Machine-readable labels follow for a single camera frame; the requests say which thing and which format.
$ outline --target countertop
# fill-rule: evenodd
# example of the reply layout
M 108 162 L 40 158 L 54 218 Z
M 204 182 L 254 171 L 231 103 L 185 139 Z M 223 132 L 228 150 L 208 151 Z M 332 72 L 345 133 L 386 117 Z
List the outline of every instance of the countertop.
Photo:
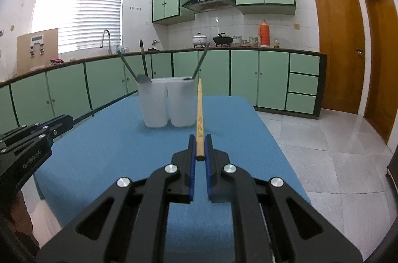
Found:
M 166 51 L 145 51 L 146 55 L 150 54 L 160 54 L 160 53 L 181 53 L 181 52 L 190 52 L 190 51 L 203 51 L 203 47 L 198 47 L 198 48 L 193 48 L 189 47 L 186 49 L 170 49 Z M 306 54 L 306 55 L 324 55 L 322 53 L 318 52 L 311 52 L 311 51 L 302 51 L 298 49 L 276 49 L 276 48 L 264 48 L 264 47 L 249 47 L 249 46 L 233 46 L 233 47 L 210 47 L 210 50 L 214 51 L 225 51 L 225 50 L 231 50 L 231 51 L 242 51 L 242 50 L 248 50 L 248 51 L 278 51 L 278 52 L 290 52 L 290 53 L 299 53 L 299 54 Z M 141 55 L 140 52 L 131 52 L 131 53 L 125 53 L 124 56 L 133 56 L 133 55 Z M 85 59 L 78 59 L 78 60 L 73 60 L 73 61 L 68 61 L 60 65 L 50 65 L 44 68 L 38 68 L 34 71 L 22 74 L 22 75 L 17 75 L 9 80 L 6 80 L 4 82 L 0 82 L 0 88 L 3 86 L 6 86 L 10 83 L 13 83 L 15 81 L 27 78 L 29 76 L 51 71 L 57 68 L 62 68 L 70 65 L 76 65 L 76 64 L 81 64 L 81 63 L 86 63 L 86 62 L 92 62 L 92 61 L 98 61 L 98 60 L 103 60 L 103 59 L 112 59 L 115 57 L 119 57 L 118 54 L 112 54 L 112 55 L 101 55 L 101 56 L 94 56 L 94 57 L 87 57 Z

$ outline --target range hood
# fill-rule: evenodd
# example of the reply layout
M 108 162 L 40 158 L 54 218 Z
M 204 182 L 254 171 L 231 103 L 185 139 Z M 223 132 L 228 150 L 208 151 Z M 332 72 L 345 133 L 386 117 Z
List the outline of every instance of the range hood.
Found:
M 191 0 L 183 7 L 195 12 L 204 12 L 230 5 L 235 5 L 235 0 Z

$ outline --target black pot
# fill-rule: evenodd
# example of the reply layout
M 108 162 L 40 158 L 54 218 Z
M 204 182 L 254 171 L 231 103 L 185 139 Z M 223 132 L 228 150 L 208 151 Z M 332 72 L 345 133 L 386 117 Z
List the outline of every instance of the black pot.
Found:
M 225 33 L 221 33 L 221 34 L 218 34 L 218 37 L 213 38 L 214 42 L 216 43 L 216 46 L 222 45 L 222 44 L 231 46 L 231 43 L 234 39 L 232 37 L 223 36 L 222 34 L 225 35 Z

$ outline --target faucet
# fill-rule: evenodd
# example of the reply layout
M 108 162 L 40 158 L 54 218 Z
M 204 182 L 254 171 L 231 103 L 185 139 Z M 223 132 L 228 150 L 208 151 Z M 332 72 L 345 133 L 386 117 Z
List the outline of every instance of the faucet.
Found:
M 112 49 L 111 49 L 111 34 L 109 34 L 109 30 L 105 29 L 102 33 L 102 39 L 101 39 L 101 46 L 100 48 L 103 48 L 103 38 L 105 36 L 105 32 L 108 33 L 108 55 L 112 55 Z

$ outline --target wooden chopstick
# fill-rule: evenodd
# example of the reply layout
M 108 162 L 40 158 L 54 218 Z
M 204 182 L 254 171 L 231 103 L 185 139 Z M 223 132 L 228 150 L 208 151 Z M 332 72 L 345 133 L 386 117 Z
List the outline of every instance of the wooden chopstick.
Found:
M 198 83 L 198 114 L 196 116 L 196 160 L 204 161 L 204 130 L 202 106 L 202 79 Z

